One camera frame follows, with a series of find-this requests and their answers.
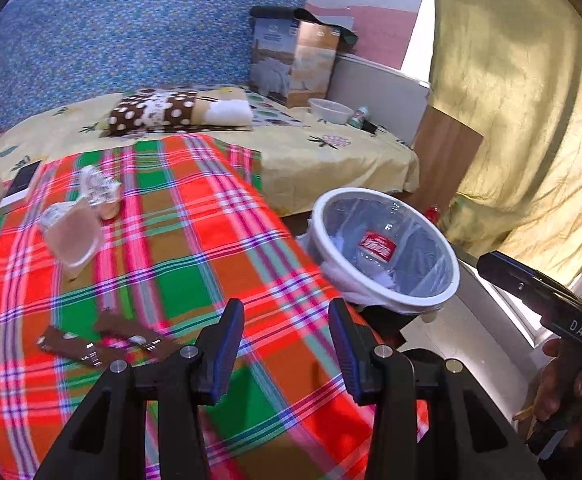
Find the yellow curtain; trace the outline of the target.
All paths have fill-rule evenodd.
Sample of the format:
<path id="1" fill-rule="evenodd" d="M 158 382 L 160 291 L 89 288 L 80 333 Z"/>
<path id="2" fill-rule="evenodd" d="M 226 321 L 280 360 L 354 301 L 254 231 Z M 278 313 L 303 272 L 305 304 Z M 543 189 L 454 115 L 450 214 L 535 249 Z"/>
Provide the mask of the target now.
<path id="1" fill-rule="evenodd" d="M 483 139 L 442 228 L 568 284 L 582 272 L 582 18 L 568 0 L 435 0 L 432 103 Z"/>

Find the clear plastic bowl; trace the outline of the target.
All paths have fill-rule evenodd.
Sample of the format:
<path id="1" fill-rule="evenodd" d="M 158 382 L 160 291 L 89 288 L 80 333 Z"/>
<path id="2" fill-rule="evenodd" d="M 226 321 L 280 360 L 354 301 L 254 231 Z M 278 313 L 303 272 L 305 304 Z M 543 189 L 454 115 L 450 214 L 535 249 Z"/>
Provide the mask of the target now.
<path id="1" fill-rule="evenodd" d="M 354 114 L 348 106 L 326 99 L 312 98 L 308 100 L 308 105 L 309 111 L 317 120 L 334 125 L 345 125 Z"/>

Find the brown snack wrapper left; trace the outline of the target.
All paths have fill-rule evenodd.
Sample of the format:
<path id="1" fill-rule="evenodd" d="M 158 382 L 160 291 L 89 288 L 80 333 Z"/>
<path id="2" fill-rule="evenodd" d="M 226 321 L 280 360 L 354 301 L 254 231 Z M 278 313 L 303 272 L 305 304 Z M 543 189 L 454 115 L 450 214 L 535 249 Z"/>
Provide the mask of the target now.
<path id="1" fill-rule="evenodd" d="M 44 352 L 93 368 L 105 368 L 114 361 L 126 360 L 124 350 L 84 339 L 52 325 L 37 338 L 36 344 Z"/>

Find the crumpled paper wrapper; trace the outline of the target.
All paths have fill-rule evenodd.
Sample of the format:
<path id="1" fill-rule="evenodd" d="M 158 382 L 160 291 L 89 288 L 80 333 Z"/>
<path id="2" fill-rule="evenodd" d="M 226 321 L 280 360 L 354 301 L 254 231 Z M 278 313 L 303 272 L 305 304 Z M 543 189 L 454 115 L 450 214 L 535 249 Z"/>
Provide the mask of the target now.
<path id="1" fill-rule="evenodd" d="M 78 177 L 79 198 L 85 198 L 101 220 L 112 220 L 121 209 L 122 183 L 93 165 L 85 166 Z"/>

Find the white smartphone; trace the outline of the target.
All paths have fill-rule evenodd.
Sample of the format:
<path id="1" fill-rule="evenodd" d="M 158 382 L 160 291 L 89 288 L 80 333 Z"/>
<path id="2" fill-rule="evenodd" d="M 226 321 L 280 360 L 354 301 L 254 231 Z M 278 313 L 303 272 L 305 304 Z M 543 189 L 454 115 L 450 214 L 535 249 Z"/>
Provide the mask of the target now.
<path id="1" fill-rule="evenodd" d="M 34 160 L 22 166 L 8 186 L 0 201 L 0 211 L 11 210 L 24 205 L 31 197 L 40 180 L 44 166 L 43 159 Z"/>

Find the small green jar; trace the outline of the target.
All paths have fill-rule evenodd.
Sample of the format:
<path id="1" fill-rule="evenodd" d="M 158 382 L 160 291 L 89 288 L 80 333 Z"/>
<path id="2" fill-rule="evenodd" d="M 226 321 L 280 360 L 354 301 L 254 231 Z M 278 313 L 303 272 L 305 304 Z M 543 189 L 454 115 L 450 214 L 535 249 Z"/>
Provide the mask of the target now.
<path id="1" fill-rule="evenodd" d="M 362 129 L 364 128 L 365 122 L 367 122 L 368 113 L 369 110 L 367 106 L 360 106 L 357 108 L 357 110 L 355 110 L 353 115 L 349 117 L 349 121 L 347 123 L 354 128 Z"/>

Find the cola bottle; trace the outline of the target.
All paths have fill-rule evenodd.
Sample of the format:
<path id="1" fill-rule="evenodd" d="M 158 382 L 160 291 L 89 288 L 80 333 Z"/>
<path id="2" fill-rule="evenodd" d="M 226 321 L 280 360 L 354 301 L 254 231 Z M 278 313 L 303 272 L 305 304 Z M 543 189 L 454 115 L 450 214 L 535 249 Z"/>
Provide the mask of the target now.
<path id="1" fill-rule="evenodd" d="M 418 232 L 410 221 L 376 220 L 342 230 L 342 254 L 358 271 L 384 287 L 413 288 L 413 243 Z"/>

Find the brown snack wrapper right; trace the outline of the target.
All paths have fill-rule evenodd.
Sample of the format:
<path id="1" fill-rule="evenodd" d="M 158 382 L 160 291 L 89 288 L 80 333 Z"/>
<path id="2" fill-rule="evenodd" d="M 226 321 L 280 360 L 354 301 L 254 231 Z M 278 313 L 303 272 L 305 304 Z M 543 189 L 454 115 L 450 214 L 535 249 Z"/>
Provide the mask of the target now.
<path id="1" fill-rule="evenodd" d="M 124 318 L 123 315 L 113 313 L 110 310 L 102 311 L 99 314 L 94 324 L 94 330 L 99 334 L 127 340 L 158 360 L 165 360 L 180 349 L 177 340 L 160 334 L 137 320 Z"/>

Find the brown polka dot pillow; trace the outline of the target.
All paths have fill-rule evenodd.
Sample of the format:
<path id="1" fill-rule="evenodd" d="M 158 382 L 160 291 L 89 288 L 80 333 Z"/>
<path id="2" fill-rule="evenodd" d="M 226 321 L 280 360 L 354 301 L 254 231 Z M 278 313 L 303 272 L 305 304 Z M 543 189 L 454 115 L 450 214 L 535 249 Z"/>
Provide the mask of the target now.
<path id="1" fill-rule="evenodd" d="M 247 96 L 237 87 L 147 88 L 116 103 L 104 131 L 108 136 L 126 136 L 139 131 L 190 131 L 204 127 L 250 129 L 253 117 Z"/>

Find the printed bedding package box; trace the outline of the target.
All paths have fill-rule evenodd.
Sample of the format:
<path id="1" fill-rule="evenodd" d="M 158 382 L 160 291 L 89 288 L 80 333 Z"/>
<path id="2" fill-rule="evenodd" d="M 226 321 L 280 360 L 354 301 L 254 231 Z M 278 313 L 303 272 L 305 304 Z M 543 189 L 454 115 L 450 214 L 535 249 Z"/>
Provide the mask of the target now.
<path id="1" fill-rule="evenodd" d="M 253 6 L 249 87 L 285 107 L 327 96 L 337 54 L 356 46 L 346 26 L 317 18 L 304 8 Z"/>

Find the brown snack wrapper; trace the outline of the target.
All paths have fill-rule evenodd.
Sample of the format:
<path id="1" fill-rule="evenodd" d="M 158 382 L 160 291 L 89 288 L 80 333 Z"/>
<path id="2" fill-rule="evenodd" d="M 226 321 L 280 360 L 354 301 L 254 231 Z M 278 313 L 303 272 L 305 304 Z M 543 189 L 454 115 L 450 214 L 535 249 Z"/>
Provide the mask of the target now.
<path id="1" fill-rule="evenodd" d="M 158 360 L 165 360 L 180 349 L 177 340 L 160 334 L 137 320 L 124 318 L 123 315 L 113 313 L 110 310 L 102 311 L 99 314 L 94 324 L 94 330 L 99 334 L 127 340 Z"/>
<path id="2" fill-rule="evenodd" d="M 93 368 L 105 368 L 114 361 L 126 360 L 124 350 L 84 339 L 52 325 L 37 338 L 36 344 L 44 352 Z"/>

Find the blue floral headboard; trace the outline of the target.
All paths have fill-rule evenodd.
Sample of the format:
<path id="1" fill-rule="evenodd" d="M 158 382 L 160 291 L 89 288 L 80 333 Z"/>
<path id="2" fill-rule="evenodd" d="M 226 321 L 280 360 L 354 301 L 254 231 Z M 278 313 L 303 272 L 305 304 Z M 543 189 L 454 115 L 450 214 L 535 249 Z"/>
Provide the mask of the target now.
<path id="1" fill-rule="evenodd" d="M 306 1 L 11 1 L 0 12 L 0 130 L 108 93 L 243 84 L 251 9 Z"/>

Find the yellow bed sheet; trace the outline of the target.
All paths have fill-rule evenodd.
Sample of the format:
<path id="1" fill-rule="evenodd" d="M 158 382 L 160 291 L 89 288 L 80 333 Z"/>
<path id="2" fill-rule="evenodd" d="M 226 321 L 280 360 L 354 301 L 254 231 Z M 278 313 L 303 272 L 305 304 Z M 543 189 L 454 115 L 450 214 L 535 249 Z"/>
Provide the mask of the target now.
<path id="1" fill-rule="evenodd" d="M 420 183 L 416 153 L 394 134 L 370 134 L 322 122 L 305 108 L 285 108 L 254 94 L 253 108 L 264 116 L 249 130 L 213 131 L 227 158 L 259 186 L 265 202 L 280 217 L 312 209 L 324 192 L 342 186 L 411 193 Z M 0 134 L 0 175 L 10 180 L 37 158 L 108 150 L 157 140 L 156 132 L 107 136 L 105 122 L 121 101 L 119 93 L 62 105 L 22 120 Z"/>

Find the clear square plastic container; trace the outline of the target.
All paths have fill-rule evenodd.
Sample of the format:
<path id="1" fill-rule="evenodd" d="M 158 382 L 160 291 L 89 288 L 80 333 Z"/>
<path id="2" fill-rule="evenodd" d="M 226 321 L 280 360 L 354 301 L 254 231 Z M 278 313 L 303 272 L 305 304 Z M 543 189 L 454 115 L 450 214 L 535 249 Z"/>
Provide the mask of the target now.
<path id="1" fill-rule="evenodd" d="M 100 218 L 85 197 L 50 205 L 37 226 L 69 280 L 80 275 L 104 244 Z"/>

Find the wooden bed footboard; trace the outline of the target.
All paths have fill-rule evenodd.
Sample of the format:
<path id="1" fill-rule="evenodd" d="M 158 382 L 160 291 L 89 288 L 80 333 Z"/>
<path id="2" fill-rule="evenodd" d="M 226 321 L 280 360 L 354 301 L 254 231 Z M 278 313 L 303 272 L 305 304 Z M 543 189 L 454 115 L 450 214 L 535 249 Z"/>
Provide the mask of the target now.
<path id="1" fill-rule="evenodd" d="M 466 177 L 483 136 L 463 122 L 428 105 L 411 147 L 418 156 L 419 186 L 408 204 L 425 213 L 446 211 Z"/>

